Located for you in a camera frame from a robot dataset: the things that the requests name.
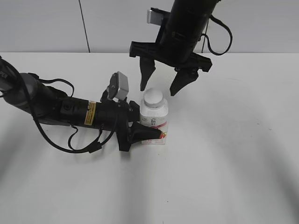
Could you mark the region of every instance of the table surface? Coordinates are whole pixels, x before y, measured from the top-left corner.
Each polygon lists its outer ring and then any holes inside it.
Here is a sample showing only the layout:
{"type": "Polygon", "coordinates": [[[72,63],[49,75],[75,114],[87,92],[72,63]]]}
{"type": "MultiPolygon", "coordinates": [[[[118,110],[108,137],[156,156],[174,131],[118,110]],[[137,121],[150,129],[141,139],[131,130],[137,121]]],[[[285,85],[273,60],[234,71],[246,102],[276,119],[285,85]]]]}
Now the table surface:
{"type": "MultiPolygon", "coordinates": [[[[119,70],[128,98],[142,98],[139,60],[128,54],[1,56],[20,72],[67,79],[75,97],[93,101],[119,70]]],[[[175,72],[157,63],[148,87],[169,102],[167,144],[135,144],[130,153],[118,151],[115,135],[93,154],[60,152],[29,114],[1,100],[0,223],[299,223],[299,54],[206,56],[210,72],[174,97],[175,72]]],[[[65,147],[73,133],[44,129],[65,147]]],[[[96,135],[80,128],[74,146],[96,135]]]]}

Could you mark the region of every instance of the black cable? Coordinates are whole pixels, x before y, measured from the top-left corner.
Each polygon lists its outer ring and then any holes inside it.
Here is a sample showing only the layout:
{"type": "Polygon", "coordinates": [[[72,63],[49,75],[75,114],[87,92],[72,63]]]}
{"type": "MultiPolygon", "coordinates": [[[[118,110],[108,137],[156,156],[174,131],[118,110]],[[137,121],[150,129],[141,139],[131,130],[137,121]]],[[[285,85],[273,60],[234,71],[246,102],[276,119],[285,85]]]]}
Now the black cable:
{"type": "Polygon", "coordinates": [[[54,79],[41,79],[39,78],[39,76],[35,73],[28,73],[30,74],[31,76],[33,76],[33,78],[37,79],[38,81],[40,81],[41,83],[43,84],[52,84],[52,83],[55,83],[55,82],[62,82],[62,83],[65,83],[67,85],[69,85],[72,89],[72,93],[71,93],[71,96],[72,97],[74,95],[74,92],[75,92],[75,87],[72,83],[70,83],[69,81],[65,80],[65,79],[62,79],[62,78],[54,78],[54,79]]]}
{"type": "Polygon", "coordinates": [[[207,47],[209,48],[209,51],[214,54],[214,55],[217,55],[217,56],[221,56],[225,53],[227,53],[230,49],[230,47],[232,46],[232,42],[233,42],[233,34],[232,32],[230,31],[229,27],[227,25],[225,25],[222,21],[216,19],[215,17],[213,17],[212,15],[210,16],[210,19],[217,23],[218,25],[222,26],[223,28],[225,28],[227,31],[228,31],[228,34],[229,34],[229,37],[230,37],[230,42],[229,42],[229,45],[228,45],[228,48],[223,52],[223,53],[217,53],[215,51],[213,51],[213,49],[211,48],[211,44],[210,44],[210,40],[209,40],[209,37],[207,34],[201,34],[202,36],[204,36],[206,39],[207,39],[207,47]]]}
{"type": "MultiPolygon", "coordinates": [[[[71,146],[71,140],[72,140],[72,138],[75,136],[75,134],[77,134],[77,132],[78,132],[79,130],[78,130],[77,127],[75,127],[75,126],[73,126],[73,125],[72,125],[71,127],[74,128],[74,129],[76,129],[76,131],[69,137],[69,140],[68,140],[68,146],[69,146],[72,150],[77,150],[77,149],[74,149],[74,148],[71,146]]],[[[94,144],[95,144],[95,142],[96,142],[96,143],[97,143],[97,146],[96,146],[96,148],[92,149],[92,151],[95,152],[95,151],[101,149],[101,146],[102,146],[102,145],[98,145],[98,141],[99,141],[99,138],[100,138],[100,136],[102,135],[102,133],[103,133],[103,129],[100,127],[98,137],[97,137],[94,141],[92,141],[92,143],[90,143],[86,148],[90,148],[90,147],[94,146],[94,144]]]]}

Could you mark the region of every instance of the pill bottle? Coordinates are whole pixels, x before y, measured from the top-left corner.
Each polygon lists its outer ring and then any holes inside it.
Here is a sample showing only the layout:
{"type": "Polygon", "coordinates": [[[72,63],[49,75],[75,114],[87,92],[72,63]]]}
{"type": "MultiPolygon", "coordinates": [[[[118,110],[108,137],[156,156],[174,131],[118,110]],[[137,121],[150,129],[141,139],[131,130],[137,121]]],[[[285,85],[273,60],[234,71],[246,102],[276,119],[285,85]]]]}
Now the pill bottle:
{"type": "Polygon", "coordinates": [[[140,103],[140,123],[159,129],[159,139],[144,140],[142,144],[165,144],[168,130],[168,103],[160,90],[150,88],[145,91],[140,103]]]}

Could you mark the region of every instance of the white bottle cap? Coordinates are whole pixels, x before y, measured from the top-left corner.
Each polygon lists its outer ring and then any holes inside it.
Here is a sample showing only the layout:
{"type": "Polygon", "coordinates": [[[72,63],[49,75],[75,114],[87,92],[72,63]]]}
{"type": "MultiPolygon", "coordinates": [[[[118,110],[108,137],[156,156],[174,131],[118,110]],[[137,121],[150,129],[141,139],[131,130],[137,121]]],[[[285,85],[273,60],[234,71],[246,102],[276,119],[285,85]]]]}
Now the white bottle cap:
{"type": "Polygon", "coordinates": [[[149,108],[159,108],[164,104],[163,93],[160,90],[150,88],[144,93],[144,104],[149,108]]]}

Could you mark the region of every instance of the bottle label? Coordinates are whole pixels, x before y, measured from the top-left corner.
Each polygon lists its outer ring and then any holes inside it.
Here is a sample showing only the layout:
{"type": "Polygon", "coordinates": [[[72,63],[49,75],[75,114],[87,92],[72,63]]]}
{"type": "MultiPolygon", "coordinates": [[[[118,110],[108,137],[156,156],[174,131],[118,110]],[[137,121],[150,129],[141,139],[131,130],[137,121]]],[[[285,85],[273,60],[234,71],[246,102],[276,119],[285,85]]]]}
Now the bottle label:
{"type": "Polygon", "coordinates": [[[145,117],[140,115],[140,124],[147,127],[159,129],[162,132],[159,139],[144,140],[141,142],[142,144],[165,144],[166,143],[167,130],[168,130],[167,116],[145,117]]]}

